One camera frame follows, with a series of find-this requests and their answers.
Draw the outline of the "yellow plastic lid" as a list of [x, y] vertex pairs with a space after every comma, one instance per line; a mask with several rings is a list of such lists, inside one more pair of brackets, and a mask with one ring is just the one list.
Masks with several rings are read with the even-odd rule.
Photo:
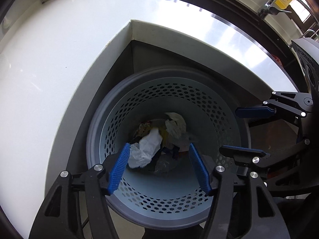
[[163, 139], [168, 137], [168, 132], [166, 130], [166, 126], [164, 121], [162, 120], [154, 120], [154, 121], [146, 121], [141, 123], [137, 129], [137, 136], [144, 137], [150, 133], [152, 129], [158, 129], [160, 136]]

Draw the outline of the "white paper ball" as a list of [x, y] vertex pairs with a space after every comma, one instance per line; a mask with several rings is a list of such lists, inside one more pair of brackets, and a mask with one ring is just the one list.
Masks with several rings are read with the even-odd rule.
[[187, 124], [178, 113], [166, 112], [167, 120], [165, 121], [166, 131], [175, 139], [180, 139], [187, 132]]

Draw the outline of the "clear plastic bag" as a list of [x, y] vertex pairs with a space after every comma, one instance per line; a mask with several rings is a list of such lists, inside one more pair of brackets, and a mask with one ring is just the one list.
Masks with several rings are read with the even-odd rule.
[[174, 159], [171, 155], [163, 154], [156, 162], [154, 174], [156, 176], [168, 175], [168, 173], [175, 169], [179, 163], [179, 159]]

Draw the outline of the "white tissue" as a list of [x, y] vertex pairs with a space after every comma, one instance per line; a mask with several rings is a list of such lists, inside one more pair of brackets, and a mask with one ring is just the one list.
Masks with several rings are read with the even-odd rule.
[[159, 129], [153, 128], [149, 134], [144, 136], [138, 143], [130, 145], [129, 167], [131, 169], [144, 168], [159, 151], [161, 143], [162, 136], [160, 135]]

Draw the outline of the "steel faucet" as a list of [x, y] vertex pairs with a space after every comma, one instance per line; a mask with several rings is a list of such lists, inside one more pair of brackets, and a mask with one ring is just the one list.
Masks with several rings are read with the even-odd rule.
[[257, 14], [261, 19], [265, 19], [268, 15], [278, 15], [280, 12], [289, 14], [290, 11], [287, 10], [287, 7], [292, 1], [299, 3], [314, 20], [317, 20], [316, 14], [309, 7], [308, 3], [303, 0], [267, 0], [266, 3], [258, 9]]

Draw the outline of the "blue perforated trash bin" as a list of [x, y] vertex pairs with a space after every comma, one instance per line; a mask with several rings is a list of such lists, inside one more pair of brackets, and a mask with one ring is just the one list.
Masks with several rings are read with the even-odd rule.
[[247, 123], [235, 116], [234, 85], [217, 75], [178, 66], [154, 68], [118, 83], [102, 100], [87, 137], [89, 167], [125, 144], [130, 159], [118, 188], [106, 198], [130, 222], [180, 229], [204, 222], [212, 197], [200, 188], [188, 150], [225, 168], [223, 145], [249, 146]]

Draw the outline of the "dark grey rag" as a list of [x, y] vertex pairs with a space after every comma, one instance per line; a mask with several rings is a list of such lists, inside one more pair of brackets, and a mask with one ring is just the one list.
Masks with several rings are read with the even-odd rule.
[[[138, 136], [132, 144], [138, 143], [143, 137]], [[174, 159], [181, 160], [186, 156], [188, 152], [188, 141], [182, 139], [175, 139], [172, 136], [168, 135], [166, 139], [162, 139], [162, 143], [160, 145], [159, 151], [155, 154], [152, 161], [146, 165], [144, 168], [135, 168], [135, 169], [142, 169], [144, 171], [154, 172], [156, 162], [158, 161], [159, 157], [163, 154], [171, 155]]]

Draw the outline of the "black kitchen sink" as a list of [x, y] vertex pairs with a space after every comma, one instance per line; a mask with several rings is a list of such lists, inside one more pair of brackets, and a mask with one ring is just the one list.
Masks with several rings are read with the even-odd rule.
[[270, 54], [279, 57], [282, 64], [296, 58], [285, 41], [255, 12], [236, 0], [180, 0], [205, 9], [234, 24], [264, 47]]

